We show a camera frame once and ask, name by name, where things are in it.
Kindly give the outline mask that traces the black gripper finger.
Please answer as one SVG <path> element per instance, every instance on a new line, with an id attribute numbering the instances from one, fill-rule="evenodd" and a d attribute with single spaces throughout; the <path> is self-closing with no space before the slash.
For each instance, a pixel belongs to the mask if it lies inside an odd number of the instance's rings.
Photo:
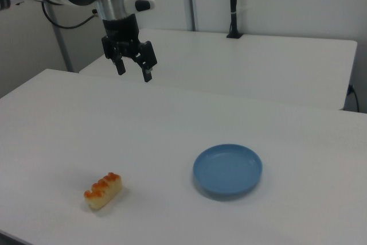
<path id="1" fill-rule="evenodd" d="M 136 58 L 136 62 L 142 69 L 144 81 L 148 83 L 152 80 L 151 71 L 153 70 L 153 67 L 157 65 L 157 58 L 150 41 L 141 43 L 138 50 L 139 55 Z"/>
<path id="2" fill-rule="evenodd" d="M 118 75 L 121 76 L 126 72 L 126 69 L 117 43 L 110 40 L 107 36 L 103 37 L 101 41 L 105 57 L 112 61 L 112 63 L 116 66 Z"/>

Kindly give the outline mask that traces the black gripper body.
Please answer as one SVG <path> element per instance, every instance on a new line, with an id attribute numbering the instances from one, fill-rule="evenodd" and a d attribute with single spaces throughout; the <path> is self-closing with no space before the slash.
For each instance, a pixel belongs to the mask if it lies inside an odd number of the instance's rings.
<path id="1" fill-rule="evenodd" d="M 107 59 L 117 55 L 131 59 L 142 59 L 139 51 L 139 27 L 136 15 L 120 20 L 103 20 L 106 36 L 102 38 L 103 50 Z"/>

